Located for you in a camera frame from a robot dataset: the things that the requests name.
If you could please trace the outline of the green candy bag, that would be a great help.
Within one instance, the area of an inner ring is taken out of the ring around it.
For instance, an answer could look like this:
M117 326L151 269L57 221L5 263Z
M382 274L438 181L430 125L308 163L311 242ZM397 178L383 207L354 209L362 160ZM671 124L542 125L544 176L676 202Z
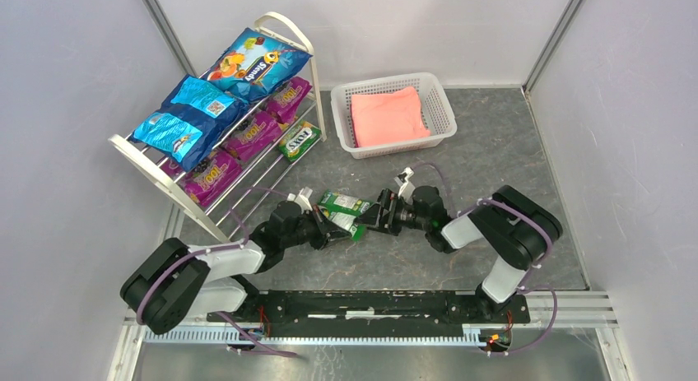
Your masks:
M356 223L356 218L366 212L373 202L351 195L327 190L318 201L318 206L324 215L338 227L348 231L351 239L359 241L365 226Z
M318 127L301 119L286 132L277 147L290 162L295 162L321 138L321 135Z

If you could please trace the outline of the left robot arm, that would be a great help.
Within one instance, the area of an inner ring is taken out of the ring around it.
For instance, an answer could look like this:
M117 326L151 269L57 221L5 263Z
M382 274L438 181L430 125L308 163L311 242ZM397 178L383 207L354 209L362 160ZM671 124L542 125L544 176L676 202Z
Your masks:
M264 223L232 243L197 246L165 239L123 283L119 295L138 324L161 335L186 318L238 310L251 291L236 278L271 269L287 249L306 244L324 249L350 238L351 232L318 206L285 200Z

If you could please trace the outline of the purple candy bag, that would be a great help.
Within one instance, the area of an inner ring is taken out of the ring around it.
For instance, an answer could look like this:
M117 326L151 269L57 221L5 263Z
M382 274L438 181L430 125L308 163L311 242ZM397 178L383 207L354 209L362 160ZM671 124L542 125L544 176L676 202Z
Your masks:
M301 101L311 89L311 84L304 78L292 77L268 99L264 111L281 124L291 123Z
M266 111L258 111L242 130L236 130L221 147L240 162L248 162L282 135L278 121Z
M237 159L227 151L213 151L177 185L200 207L209 207L242 173Z

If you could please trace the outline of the blue candy bag back side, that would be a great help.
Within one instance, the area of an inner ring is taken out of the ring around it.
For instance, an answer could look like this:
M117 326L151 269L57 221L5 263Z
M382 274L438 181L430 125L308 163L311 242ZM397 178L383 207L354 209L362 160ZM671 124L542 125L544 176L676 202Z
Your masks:
M133 131L133 140L161 151L189 172L213 150L249 104L198 77L186 76L159 109Z

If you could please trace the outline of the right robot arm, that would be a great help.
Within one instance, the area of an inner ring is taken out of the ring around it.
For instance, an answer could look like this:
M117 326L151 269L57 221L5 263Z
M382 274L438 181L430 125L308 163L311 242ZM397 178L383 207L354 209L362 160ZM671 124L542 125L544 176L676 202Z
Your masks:
M394 236L404 228L420 230L440 253L453 253L484 239L497 259L477 295L491 307L506 304L522 291L530 272L541 266L564 233L553 214L509 185L458 216L449 215L435 187L414 188L408 199L385 189L356 223Z

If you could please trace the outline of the blue candy bag with fruits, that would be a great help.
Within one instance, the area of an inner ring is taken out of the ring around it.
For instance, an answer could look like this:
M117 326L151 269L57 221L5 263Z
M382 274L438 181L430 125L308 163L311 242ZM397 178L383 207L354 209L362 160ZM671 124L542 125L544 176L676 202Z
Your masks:
M247 28L203 77L220 90L252 103L274 93L310 58L304 50Z

